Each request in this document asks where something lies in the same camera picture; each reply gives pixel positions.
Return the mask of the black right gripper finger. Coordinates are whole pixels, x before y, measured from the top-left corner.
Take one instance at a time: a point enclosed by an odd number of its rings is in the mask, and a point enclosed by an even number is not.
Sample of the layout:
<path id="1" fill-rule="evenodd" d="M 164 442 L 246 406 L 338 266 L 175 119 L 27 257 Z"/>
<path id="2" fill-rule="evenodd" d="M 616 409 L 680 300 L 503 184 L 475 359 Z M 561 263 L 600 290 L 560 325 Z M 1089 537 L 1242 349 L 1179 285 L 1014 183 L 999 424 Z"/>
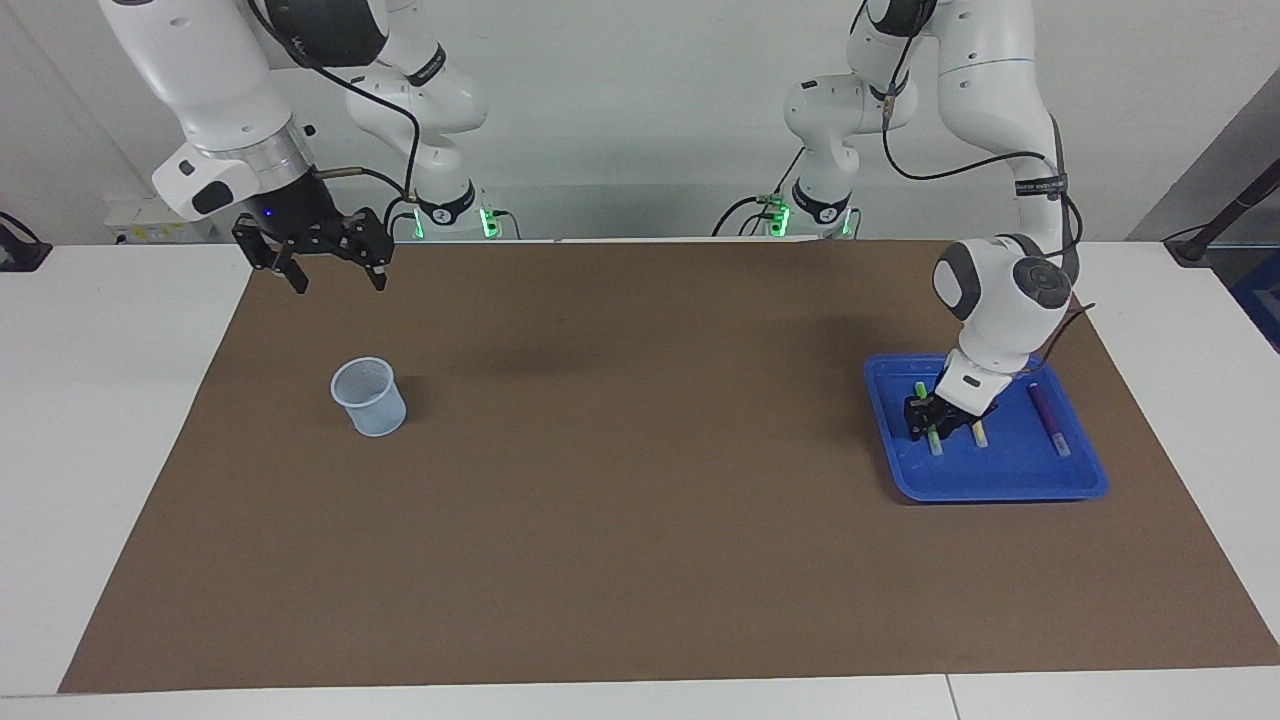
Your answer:
<path id="1" fill-rule="evenodd" d="M 288 282 L 296 293 L 305 293 L 308 278 L 294 259 L 296 241 L 276 240 L 259 227 L 250 214 L 239 214 L 232 234 L 244 259 L 257 272 L 270 272 Z"/>
<path id="2" fill-rule="evenodd" d="M 393 259 L 393 238 L 380 217 L 362 208 L 338 220 L 335 256 L 364 269 L 376 292 L 387 287 L 387 268 Z"/>

